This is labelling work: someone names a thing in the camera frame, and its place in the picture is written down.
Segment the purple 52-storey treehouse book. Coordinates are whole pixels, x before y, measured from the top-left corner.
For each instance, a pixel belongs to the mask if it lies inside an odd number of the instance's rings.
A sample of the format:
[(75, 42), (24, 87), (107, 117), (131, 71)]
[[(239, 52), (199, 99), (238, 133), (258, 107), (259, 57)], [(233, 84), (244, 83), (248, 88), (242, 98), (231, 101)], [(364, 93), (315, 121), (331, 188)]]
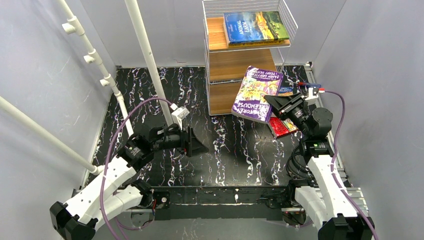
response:
[(282, 80), (281, 72), (249, 66), (236, 94), (231, 113), (240, 118), (267, 124), (272, 109), (264, 96), (277, 95)]

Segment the orange 130-storey treehouse book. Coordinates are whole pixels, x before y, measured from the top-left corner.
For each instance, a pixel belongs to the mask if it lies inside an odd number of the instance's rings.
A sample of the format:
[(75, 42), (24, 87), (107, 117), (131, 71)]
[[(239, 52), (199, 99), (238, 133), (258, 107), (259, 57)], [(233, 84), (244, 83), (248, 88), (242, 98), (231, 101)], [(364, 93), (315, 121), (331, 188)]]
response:
[(275, 40), (275, 41), (258, 41), (258, 42), (241, 42), (241, 43), (230, 42), (227, 44), (227, 47), (232, 49), (232, 48), (252, 48), (252, 47), (261, 47), (261, 46), (286, 46), (290, 44), (291, 42), (289, 39), (284, 39), (284, 40)]

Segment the blue animal farm book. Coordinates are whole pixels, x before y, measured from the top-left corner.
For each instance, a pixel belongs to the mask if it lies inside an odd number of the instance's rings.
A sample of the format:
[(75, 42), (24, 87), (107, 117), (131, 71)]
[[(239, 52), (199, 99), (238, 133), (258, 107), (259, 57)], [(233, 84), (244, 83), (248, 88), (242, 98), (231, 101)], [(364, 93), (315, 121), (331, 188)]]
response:
[(223, 14), (226, 43), (290, 40), (278, 11), (243, 11)]

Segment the white wire wooden shelf rack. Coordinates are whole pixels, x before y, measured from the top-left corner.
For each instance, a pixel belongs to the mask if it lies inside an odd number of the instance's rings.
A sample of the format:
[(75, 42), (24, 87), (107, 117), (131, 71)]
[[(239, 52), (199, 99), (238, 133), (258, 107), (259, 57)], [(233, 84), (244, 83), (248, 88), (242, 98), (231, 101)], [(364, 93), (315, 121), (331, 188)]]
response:
[[(298, 24), (284, 0), (204, 0), (202, 7), (208, 113), (228, 115), (248, 66), (282, 72)], [(289, 40), (279, 45), (229, 48), (224, 13), (264, 11), (278, 11)]]

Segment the blue 91-storey treehouse book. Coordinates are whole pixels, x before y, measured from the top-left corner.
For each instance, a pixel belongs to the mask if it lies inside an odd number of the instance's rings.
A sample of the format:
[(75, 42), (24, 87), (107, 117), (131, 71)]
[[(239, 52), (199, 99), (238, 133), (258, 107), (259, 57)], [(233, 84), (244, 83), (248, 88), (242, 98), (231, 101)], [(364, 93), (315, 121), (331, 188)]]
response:
[(287, 97), (292, 96), (299, 93), (298, 83), (292, 81), (282, 81), (277, 96), (279, 97)]

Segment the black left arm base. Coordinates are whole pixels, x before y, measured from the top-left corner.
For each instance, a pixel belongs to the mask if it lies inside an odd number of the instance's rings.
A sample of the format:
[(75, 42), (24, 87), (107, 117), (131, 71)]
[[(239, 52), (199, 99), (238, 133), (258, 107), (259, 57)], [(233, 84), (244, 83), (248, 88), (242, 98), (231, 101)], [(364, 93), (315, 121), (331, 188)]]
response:
[(155, 188), (144, 195), (139, 205), (128, 208), (127, 210), (155, 210), (169, 209), (171, 206), (171, 193), (162, 188)]

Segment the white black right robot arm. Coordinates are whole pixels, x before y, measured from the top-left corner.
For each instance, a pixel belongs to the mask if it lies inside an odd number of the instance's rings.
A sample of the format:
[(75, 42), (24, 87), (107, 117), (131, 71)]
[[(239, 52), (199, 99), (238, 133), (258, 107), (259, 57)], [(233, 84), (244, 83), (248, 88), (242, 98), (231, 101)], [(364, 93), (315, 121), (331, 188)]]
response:
[(272, 112), (281, 120), (290, 119), (302, 132), (299, 152), (311, 171), (311, 181), (292, 180), (286, 197), (305, 210), (318, 230), (320, 240), (377, 240), (375, 224), (349, 195), (335, 160), (337, 147), (327, 135), (333, 114), (324, 107), (310, 110), (310, 96), (265, 95)]

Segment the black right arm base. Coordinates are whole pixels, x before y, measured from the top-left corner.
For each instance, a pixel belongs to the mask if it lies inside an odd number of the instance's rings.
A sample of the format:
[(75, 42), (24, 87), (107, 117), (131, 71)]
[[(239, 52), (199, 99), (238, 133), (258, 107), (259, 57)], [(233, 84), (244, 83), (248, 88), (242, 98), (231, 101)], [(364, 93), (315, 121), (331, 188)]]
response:
[(295, 190), (287, 186), (283, 190), (263, 193), (258, 202), (270, 209), (279, 209), (282, 213), (282, 220), (289, 227), (303, 228), (313, 224), (307, 216), (304, 208), (295, 200)]

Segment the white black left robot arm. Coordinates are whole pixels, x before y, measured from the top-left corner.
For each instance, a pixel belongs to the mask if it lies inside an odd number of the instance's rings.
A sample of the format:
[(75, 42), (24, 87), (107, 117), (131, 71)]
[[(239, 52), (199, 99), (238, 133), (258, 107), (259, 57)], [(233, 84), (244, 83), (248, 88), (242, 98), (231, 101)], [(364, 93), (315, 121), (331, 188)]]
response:
[(147, 182), (130, 179), (154, 159), (155, 153), (168, 149), (187, 157), (209, 151), (190, 126), (155, 127), (149, 137), (133, 134), (114, 157), (108, 158), (102, 174), (66, 202), (57, 201), (50, 207), (53, 228), (64, 240), (91, 240), (102, 225), (110, 225), (110, 219), (123, 211), (155, 203)]

